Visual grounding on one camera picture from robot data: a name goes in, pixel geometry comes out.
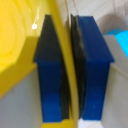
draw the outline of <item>blue block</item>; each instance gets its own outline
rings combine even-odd
[[[77,17],[84,45],[86,95],[84,120],[101,120],[110,63],[114,61],[93,17]]]
[[[115,29],[107,33],[107,35],[115,35],[124,53],[128,57],[128,31]]]
[[[61,122],[61,49],[51,16],[45,16],[34,61],[38,64],[43,122]]]

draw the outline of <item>yellow panel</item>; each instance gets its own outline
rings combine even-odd
[[[40,35],[45,14],[45,0],[0,1],[0,73],[16,63],[27,36]]]
[[[32,63],[37,42],[38,38],[27,38],[17,64],[11,65],[0,74],[0,99],[37,67]]]
[[[73,120],[65,120],[56,124],[44,124],[43,127],[77,128],[78,94],[72,50],[70,39],[62,25],[55,0],[1,0],[0,98],[36,68],[36,64],[33,64],[32,60],[38,39],[33,38],[27,40],[26,43],[24,42],[27,36],[40,35],[44,15],[49,14],[46,1],[48,7],[50,7],[66,65],[71,91]]]

